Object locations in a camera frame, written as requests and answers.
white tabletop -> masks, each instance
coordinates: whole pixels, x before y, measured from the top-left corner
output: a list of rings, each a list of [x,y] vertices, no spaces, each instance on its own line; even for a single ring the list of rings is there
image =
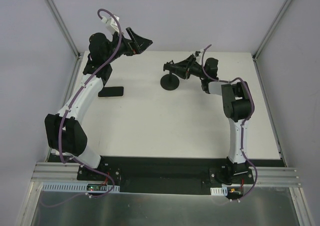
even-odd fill
[[[78,84],[87,63],[85,52]],[[230,127],[221,96],[206,94],[195,76],[180,79],[166,91],[160,85],[163,65],[180,62],[192,52],[146,51],[122,56],[111,65],[106,87],[123,86],[121,98],[93,100],[82,127],[88,144],[103,156],[225,158]],[[247,154],[252,159],[279,159],[279,153],[250,53],[208,52],[219,60],[218,77],[247,81],[255,112],[249,121]]]

purple cable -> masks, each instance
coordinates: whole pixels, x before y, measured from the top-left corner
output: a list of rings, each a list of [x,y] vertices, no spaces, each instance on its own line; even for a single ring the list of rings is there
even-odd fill
[[[205,74],[205,76],[207,76],[209,79],[211,79],[212,81],[214,82],[222,82],[222,83],[227,83],[227,84],[230,84],[230,83],[233,83],[237,80],[239,80],[242,84],[242,86],[244,87],[244,90],[246,91],[246,93],[248,94],[248,97],[249,97],[249,101],[250,101],[250,105],[251,105],[251,112],[250,114],[248,115],[248,117],[246,117],[242,123],[241,123],[241,151],[244,149],[244,126],[245,126],[245,123],[246,121],[248,121],[251,116],[254,114],[255,112],[255,104],[254,104],[254,100],[252,99],[252,95],[250,93],[250,90],[249,88],[247,87],[247,85],[245,84],[245,81],[240,78],[240,77],[236,77],[235,79],[231,80],[231,81],[227,81],[227,80],[218,80],[218,79],[215,79],[213,77],[210,77],[207,72],[205,71],[205,66],[204,66],[204,57],[205,57],[205,53],[206,51],[208,50],[208,48],[211,47],[211,44],[209,44],[204,50],[203,50],[203,54],[202,54],[202,58],[201,58],[201,67],[202,67],[202,71],[203,73]],[[255,171],[255,177],[254,177],[254,182],[253,182],[253,185],[252,187],[248,190],[248,192],[246,192],[245,195],[243,195],[241,197],[241,199],[245,196],[247,196],[248,194],[250,194],[252,192],[252,190],[255,188],[256,184],[257,184],[257,180],[258,180],[258,170],[256,168],[256,166],[248,159],[248,157],[246,156],[245,152],[242,151],[242,155],[243,157],[245,158],[245,160],[247,160],[247,162],[253,167],[254,171]]]
[[[106,10],[106,9],[103,9],[103,8],[100,8],[100,9],[98,10],[98,12],[97,12],[98,17],[99,17],[100,19],[102,19],[102,16],[100,15],[100,12],[106,12],[107,14],[109,14],[109,15],[114,19],[116,25],[117,25],[118,28],[119,28],[119,41],[118,41],[118,44],[117,44],[114,52],[112,53],[112,55],[111,55],[101,66],[99,66],[99,67],[93,72],[93,74],[84,82],[84,86],[82,86],[82,87],[79,88],[79,90],[76,92],[76,94],[74,95],[74,97],[73,97],[72,100],[70,101],[70,104],[68,105],[68,109],[64,112],[64,114],[63,114],[63,116],[62,116],[62,119],[61,119],[61,122],[60,122],[60,126],[59,126],[59,131],[58,131],[58,149],[59,149],[59,157],[60,157],[60,160],[61,160],[61,162],[62,162],[63,164],[65,164],[66,161],[65,161],[65,159],[64,159],[64,157],[63,157],[63,152],[62,152],[62,129],[63,129],[63,125],[64,125],[64,123],[65,123],[66,117],[67,117],[67,115],[68,115],[68,113],[69,113],[69,110],[71,109],[72,105],[75,103],[75,101],[76,101],[76,99],[78,98],[78,96],[79,96],[79,94],[81,93],[81,91],[87,86],[87,84],[90,82],[90,80],[91,80],[104,66],[106,66],[107,64],[110,63],[110,61],[115,57],[115,55],[117,54],[117,52],[118,52],[118,50],[119,50],[119,48],[120,48],[120,46],[121,46],[122,30],[121,30],[121,26],[120,26],[120,24],[119,24],[119,21],[117,20],[117,18],[116,18],[110,11],[108,11],[108,10]],[[110,179],[110,180],[112,181],[112,188],[111,188],[110,190],[108,190],[106,193],[103,193],[103,194],[101,194],[101,195],[99,195],[99,196],[93,196],[94,198],[99,198],[99,197],[101,197],[101,196],[104,196],[104,195],[106,195],[107,193],[109,193],[110,191],[112,191],[112,190],[114,189],[114,187],[115,187],[115,181],[114,181],[108,174],[103,173],[103,172],[100,172],[100,171],[98,171],[98,170],[95,170],[95,169],[89,167],[88,165],[85,165],[85,164],[81,163],[80,161],[78,161],[78,160],[75,159],[75,158],[74,158],[73,160],[74,160],[75,162],[83,165],[84,167],[86,167],[87,169],[89,169],[89,170],[91,170],[91,171],[93,171],[93,172],[96,172],[96,173],[98,173],[98,174],[101,174],[101,175],[106,176],[108,179]],[[67,201],[75,198],[77,195],[82,195],[82,194],[83,194],[83,193],[81,193],[81,194],[76,194],[76,195],[74,195],[73,197],[67,199],[66,201],[64,201],[64,202],[62,202],[62,203],[60,203],[60,204],[58,204],[58,205],[64,204],[65,202],[67,202]]]

